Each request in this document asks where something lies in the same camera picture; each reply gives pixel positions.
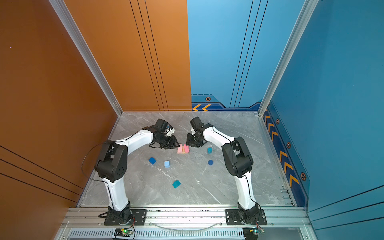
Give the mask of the right aluminium corner post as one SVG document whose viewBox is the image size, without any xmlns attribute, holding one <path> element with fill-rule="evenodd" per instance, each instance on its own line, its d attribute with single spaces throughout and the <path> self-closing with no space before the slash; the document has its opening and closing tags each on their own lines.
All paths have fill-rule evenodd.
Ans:
<svg viewBox="0 0 384 240">
<path fill-rule="evenodd" d="M 267 87 L 263 100 L 258 110 L 259 117 L 262 117 L 267 110 L 269 103 L 286 71 L 286 68 L 297 48 L 298 43 L 313 15 L 313 12 L 318 4 L 319 0 L 306 0 L 299 13 L 299 16 L 295 22 L 293 30 L 275 69 L 275 72 L 271 78 L 271 81 Z"/>
</svg>

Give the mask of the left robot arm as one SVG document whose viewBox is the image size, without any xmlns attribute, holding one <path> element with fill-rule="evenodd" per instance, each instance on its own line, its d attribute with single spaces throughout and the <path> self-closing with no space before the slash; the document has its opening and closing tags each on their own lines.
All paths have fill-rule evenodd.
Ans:
<svg viewBox="0 0 384 240">
<path fill-rule="evenodd" d="M 155 125 L 144 127 L 129 137 L 108 140 L 102 144 L 95 171 L 102 178 L 109 198 L 105 225 L 127 225 L 134 217 L 124 185 L 129 154 L 146 145 L 152 147 L 153 144 L 159 144 L 160 149 L 176 149 L 180 144 L 174 132 L 175 129 L 168 122 L 158 119 Z"/>
</svg>

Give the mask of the left aluminium corner post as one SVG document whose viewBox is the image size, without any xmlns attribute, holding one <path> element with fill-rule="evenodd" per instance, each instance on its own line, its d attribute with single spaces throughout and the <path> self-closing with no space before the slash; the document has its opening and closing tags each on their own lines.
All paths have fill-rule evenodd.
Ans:
<svg viewBox="0 0 384 240">
<path fill-rule="evenodd" d="M 87 64 L 89 70 L 93 74 L 101 90 L 109 101 L 111 107 L 118 117 L 123 114 L 123 109 L 119 104 L 112 88 L 110 87 L 104 73 L 102 72 L 99 64 L 97 63 L 91 49 L 89 48 L 85 38 L 83 37 L 79 27 L 77 26 L 74 18 L 72 17 L 67 5 L 64 1 L 49 0 L 55 13 L 59 17 L 71 40 L 75 44 L 83 60 Z"/>
</svg>

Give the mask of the light pink rectangular block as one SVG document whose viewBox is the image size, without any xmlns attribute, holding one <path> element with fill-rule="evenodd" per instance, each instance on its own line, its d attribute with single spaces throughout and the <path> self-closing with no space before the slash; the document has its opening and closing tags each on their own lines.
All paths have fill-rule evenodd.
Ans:
<svg viewBox="0 0 384 240">
<path fill-rule="evenodd" d="M 180 145 L 177 149 L 177 153 L 178 154 L 182 154 L 183 153 L 183 145 Z"/>
</svg>

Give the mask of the aluminium corner post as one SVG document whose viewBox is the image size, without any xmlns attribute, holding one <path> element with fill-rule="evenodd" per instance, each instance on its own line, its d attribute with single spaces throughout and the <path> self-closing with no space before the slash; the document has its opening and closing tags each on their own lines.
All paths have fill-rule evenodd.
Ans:
<svg viewBox="0 0 384 240">
<path fill-rule="evenodd" d="M 101 90 L 109 101 L 111 107 L 118 117 L 123 114 L 123 109 L 119 104 L 112 88 L 110 87 L 104 73 L 102 72 L 99 64 L 97 63 L 91 49 L 89 48 L 85 38 L 83 37 L 79 27 L 77 26 L 74 18 L 72 17 L 67 5 L 64 1 L 49 0 L 55 13 L 59 17 L 71 40 L 75 44 L 83 60 L 87 64 L 89 70 L 93 74 Z"/>
<path fill-rule="evenodd" d="M 271 81 L 267 87 L 263 100 L 258 110 L 259 117 L 262 117 L 267 110 L 269 103 L 286 71 L 286 68 L 297 48 L 298 43 L 313 15 L 313 12 L 318 4 L 319 0 L 306 0 L 299 13 L 299 16 L 295 22 L 293 30 L 275 69 L 275 72 L 271 78 Z"/>
</svg>

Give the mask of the green circuit board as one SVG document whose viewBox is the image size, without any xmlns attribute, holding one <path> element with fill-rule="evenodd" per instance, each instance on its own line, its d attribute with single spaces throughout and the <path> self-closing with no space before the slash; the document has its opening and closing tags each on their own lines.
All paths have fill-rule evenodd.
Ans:
<svg viewBox="0 0 384 240">
<path fill-rule="evenodd" d="M 258 240 L 260 234 L 264 234 L 265 230 L 262 228 L 243 228 L 243 236 L 245 240 Z"/>
<path fill-rule="evenodd" d="M 135 231 L 133 229 L 127 229 L 127 228 L 118 229 L 118 228 L 116 228 L 113 238 L 114 239 L 129 239 L 129 238 L 133 239 L 134 236 L 135 236 Z"/>
</svg>

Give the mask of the dark blue cube block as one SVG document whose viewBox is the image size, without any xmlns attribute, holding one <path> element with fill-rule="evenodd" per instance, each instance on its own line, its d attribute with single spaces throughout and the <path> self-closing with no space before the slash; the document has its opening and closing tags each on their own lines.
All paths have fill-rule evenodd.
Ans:
<svg viewBox="0 0 384 240">
<path fill-rule="evenodd" d="M 151 157 L 151 158 L 149 159 L 149 162 L 150 162 L 152 165 L 154 165 L 154 164 L 156 163 L 156 159 L 153 158 L 153 157 Z"/>
</svg>

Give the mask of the aluminium front rail frame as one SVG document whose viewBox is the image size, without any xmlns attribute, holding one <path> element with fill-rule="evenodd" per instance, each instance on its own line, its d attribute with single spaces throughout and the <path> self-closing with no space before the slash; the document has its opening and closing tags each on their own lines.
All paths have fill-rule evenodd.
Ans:
<svg viewBox="0 0 384 240">
<path fill-rule="evenodd" d="M 262 207 L 268 224 L 226 223 L 230 206 L 149 206 L 143 226 L 105 226 L 106 208 L 70 208 L 56 240 L 244 240 L 243 228 L 262 228 L 258 240 L 315 240 L 317 236 L 302 208 Z M 115 229 L 133 229 L 133 239 L 114 239 Z"/>
</svg>

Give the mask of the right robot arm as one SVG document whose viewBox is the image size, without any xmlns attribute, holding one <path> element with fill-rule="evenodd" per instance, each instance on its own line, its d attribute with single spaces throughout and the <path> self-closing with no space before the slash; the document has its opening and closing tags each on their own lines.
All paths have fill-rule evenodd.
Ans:
<svg viewBox="0 0 384 240">
<path fill-rule="evenodd" d="M 228 172 L 235 178 L 238 190 L 238 209 L 241 221 L 250 225 L 261 213 L 252 188 L 253 157 L 242 137 L 230 137 L 211 124 L 204 124 L 199 117 L 190 120 L 192 132 L 187 135 L 186 145 L 199 148 L 210 142 L 222 150 Z"/>
</svg>

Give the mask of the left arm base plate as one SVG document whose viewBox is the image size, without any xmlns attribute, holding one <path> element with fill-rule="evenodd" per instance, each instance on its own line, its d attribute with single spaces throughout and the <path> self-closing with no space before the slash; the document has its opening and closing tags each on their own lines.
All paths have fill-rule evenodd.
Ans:
<svg viewBox="0 0 384 240">
<path fill-rule="evenodd" d="M 105 214 L 105 226 L 143 226 L 146 221 L 147 210 L 133 209 L 119 212 L 109 208 Z"/>
</svg>

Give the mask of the teal cube block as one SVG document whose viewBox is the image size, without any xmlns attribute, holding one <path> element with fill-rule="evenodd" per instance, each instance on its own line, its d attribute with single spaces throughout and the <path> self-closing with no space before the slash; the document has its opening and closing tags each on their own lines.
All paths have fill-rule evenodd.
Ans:
<svg viewBox="0 0 384 240">
<path fill-rule="evenodd" d="M 174 189 L 178 188 L 181 185 L 181 182 L 179 180 L 176 180 L 172 183 L 172 186 Z"/>
</svg>

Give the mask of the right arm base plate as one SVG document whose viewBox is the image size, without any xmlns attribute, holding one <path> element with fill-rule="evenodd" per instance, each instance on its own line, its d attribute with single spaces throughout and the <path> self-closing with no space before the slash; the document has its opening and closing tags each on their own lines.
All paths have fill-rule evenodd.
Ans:
<svg viewBox="0 0 384 240">
<path fill-rule="evenodd" d="M 226 209 L 226 223 L 229 226 L 234 225 L 259 225 L 268 224 L 267 217 L 263 209 L 243 211 L 239 209 Z"/>
</svg>

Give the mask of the dark pink rectangular block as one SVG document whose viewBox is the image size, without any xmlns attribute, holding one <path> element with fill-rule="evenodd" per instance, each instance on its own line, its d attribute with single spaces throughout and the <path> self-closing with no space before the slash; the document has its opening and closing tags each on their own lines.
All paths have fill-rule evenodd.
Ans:
<svg viewBox="0 0 384 240">
<path fill-rule="evenodd" d="M 188 154 L 190 152 L 189 146 L 184 145 L 184 153 Z"/>
</svg>

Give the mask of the left green circuit board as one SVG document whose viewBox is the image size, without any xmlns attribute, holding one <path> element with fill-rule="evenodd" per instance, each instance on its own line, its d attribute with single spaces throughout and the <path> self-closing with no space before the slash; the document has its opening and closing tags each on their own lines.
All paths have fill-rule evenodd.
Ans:
<svg viewBox="0 0 384 240">
<path fill-rule="evenodd" d="M 118 228 L 116 228 L 113 238 L 114 239 L 129 239 L 129 238 L 133 239 L 134 236 L 135 236 L 135 231 L 133 229 L 127 229 L 127 228 L 118 229 Z"/>
</svg>

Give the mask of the right green circuit board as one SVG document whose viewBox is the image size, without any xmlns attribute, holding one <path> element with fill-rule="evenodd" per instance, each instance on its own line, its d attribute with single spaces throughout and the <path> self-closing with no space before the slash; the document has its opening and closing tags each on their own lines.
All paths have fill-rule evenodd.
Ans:
<svg viewBox="0 0 384 240">
<path fill-rule="evenodd" d="M 262 228 L 243 228 L 243 236 L 245 240 L 258 240 L 260 234 L 264 234 L 265 230 Z"/>
</svg>

